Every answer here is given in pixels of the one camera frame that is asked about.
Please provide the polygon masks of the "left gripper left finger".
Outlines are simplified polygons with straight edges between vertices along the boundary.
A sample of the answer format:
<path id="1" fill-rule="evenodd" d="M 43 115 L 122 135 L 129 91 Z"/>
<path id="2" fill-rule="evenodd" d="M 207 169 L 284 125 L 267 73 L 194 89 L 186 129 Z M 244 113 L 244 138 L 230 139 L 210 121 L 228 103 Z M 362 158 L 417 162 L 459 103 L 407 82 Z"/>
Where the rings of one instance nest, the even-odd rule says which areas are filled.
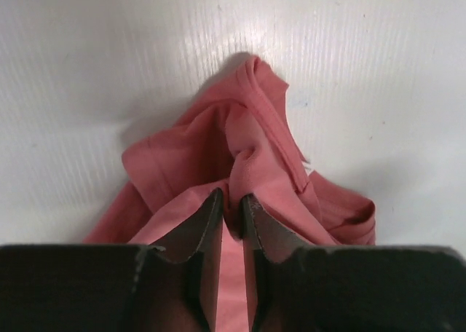
<path id="1" fill-rule="evenodd" d="M 3 331 L 213 331 L 223 194 L 149 245 L 4 245 Z"/>

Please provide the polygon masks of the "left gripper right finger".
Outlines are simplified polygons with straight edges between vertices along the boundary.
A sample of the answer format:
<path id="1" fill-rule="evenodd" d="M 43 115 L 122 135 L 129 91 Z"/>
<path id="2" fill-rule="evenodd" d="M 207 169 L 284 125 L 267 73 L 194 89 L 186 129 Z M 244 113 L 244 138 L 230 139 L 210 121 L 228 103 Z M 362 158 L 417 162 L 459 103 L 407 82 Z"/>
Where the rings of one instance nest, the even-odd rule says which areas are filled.
<path id="1" fill-rule="evenodd" d="M 465 260 L 438 246 L 313 245 L 242 198 L 252 331 L 463 331 Z"/>

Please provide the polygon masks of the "pink t shirt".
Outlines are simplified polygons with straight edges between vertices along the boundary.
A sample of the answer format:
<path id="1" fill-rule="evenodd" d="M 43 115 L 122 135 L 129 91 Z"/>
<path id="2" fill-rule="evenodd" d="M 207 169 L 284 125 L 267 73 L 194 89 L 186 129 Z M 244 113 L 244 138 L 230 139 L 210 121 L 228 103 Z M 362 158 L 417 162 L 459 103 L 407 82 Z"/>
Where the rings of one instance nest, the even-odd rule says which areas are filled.
<path id="1" fill-rule="evenodd" d="M 372 245 L 374 203 L 308 172 L 288 128 L 287 84 L 251 55 L 212 84 L 167 130 L 128 148 L 128 182 L 88 243 L 149 244 L 224 193 L 217 331 L 246 331 L 248 318 L 238 207 L 254 194 L 289 229 L 316 245 Z"/>

